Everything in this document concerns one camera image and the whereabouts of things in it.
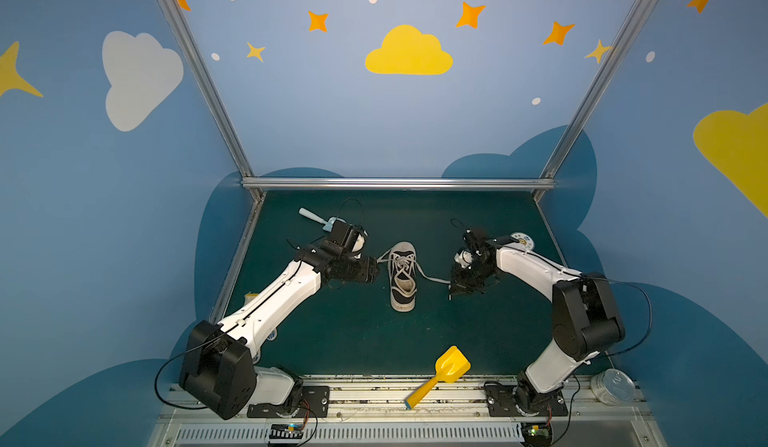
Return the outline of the white shoelace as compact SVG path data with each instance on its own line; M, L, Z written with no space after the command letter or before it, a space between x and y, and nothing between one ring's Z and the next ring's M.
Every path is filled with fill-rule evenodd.
M388 249L377 258L376 262L386 263L389 267L393 267L396 275L399 275L400 273L408 273L411 275L413 272L418 272L428 281L445 285L450 284L449 280L428 276L417 261L416 251L409 245L406 247L394 246Z

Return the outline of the black white canvas sneaker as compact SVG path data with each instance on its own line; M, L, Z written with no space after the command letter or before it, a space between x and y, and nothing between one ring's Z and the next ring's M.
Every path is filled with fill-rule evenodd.
M394 246L406 247L409 245L415 251L415 247L407 241L401 241ZM395 274L395 269L388 266L389 276L389 288L390 288L390 303L392 308L397 312L410 312L415 307L415 296L417 292L415 272L411 275L408 273Z

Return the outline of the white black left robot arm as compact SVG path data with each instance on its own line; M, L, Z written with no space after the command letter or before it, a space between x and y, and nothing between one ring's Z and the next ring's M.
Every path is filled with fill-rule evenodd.
M329 280L371 283L379 265L371 256L306 246L285 270L244 307L218 323L198 323L190 332L179 386L223 420L251 399L266 401L253 359L270 334Z

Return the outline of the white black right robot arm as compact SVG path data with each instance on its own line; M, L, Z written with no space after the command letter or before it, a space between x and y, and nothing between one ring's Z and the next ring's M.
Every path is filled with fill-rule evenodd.
M463 241L454 256L451 296L482 292L490 277L506 273L551 304L552 340L517 376L513 399L522 414L537 415L557 402L571 374L625 339L619 306L604 275L567 268L513 236L490 237L482 229L465 229Z

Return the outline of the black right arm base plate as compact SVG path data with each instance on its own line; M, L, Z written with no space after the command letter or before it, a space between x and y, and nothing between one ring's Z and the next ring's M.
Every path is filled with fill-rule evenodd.
M519 393L517 385L487 381L483 391L491 417L567 417L569 413L561 389L547 394L533 391L528 395L526 390Z

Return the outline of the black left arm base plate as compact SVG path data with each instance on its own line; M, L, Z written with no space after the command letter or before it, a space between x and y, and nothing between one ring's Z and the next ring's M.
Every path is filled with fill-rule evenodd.
M328 386L304 385L301 391L294 389L282 404L249 404L248 418L303 418L310 409L310 416L326 418L330 404Z

